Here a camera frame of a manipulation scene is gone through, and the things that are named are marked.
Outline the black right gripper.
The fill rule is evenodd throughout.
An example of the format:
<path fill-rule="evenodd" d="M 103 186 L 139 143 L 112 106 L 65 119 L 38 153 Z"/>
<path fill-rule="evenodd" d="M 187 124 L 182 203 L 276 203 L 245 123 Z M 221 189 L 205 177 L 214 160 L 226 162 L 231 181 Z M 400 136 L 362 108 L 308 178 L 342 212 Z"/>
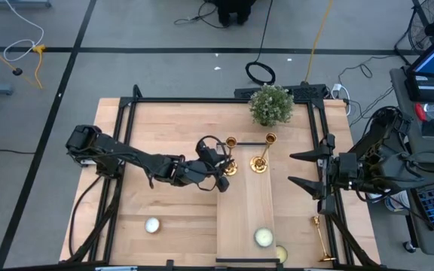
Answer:
<path fill-rule="evenodd" d="M 335 213 L 335 194 L 339 189 L 351 190 L 357 179 L 358 166 L 355 153 L 339 153 L 333 155 L 335 136 L 331 133 L 324 136 L 320 146 L 312 151 L 290 154 L 292 159 L 307 162 L 322 161 L 321 182 L 309 181 L 298 177 L 288 179 L 309 193 L 313 199 L 321 199 L 320 213 Z"/>

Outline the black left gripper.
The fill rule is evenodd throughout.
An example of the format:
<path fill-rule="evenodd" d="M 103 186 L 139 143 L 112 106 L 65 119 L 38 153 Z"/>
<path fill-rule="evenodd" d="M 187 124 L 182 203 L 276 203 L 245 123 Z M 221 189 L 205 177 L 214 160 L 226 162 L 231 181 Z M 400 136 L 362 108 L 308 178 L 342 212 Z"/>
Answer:
<path fill-rule="evenodd" d="M 212 164 L 201 160 L 190 160 L 179 164 L 179 181 L 182 184 L 196 184 L 200 190 L 211 191 L 215 187 L 219 192 L 225 192 L 230 183 L 225 175 L 232 175 L 232 171 L 229 169 L 222 170 L 220 166 L 235 166 L 234 160 L 228 160 L 220 162 L 219 166 L 213 166 Z M 213 177 L 215 184 L 211 189 L 200 187 L 200 183 L 207 178 Z"/>

